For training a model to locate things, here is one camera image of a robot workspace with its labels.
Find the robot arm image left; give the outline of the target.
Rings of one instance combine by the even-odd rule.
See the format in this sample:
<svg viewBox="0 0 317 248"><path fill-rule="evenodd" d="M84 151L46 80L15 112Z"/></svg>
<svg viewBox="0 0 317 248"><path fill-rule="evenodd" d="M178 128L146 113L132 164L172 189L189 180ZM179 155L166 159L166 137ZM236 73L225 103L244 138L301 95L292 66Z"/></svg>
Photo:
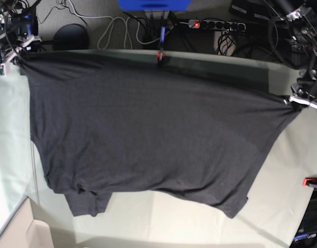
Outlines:
<svg viewBox="0 0 317 248"><path fill-rule="evenodd" d="M21 44L38 37L37 7L40 1L0 1L0 64L10 52L20 57Z"/></svg>

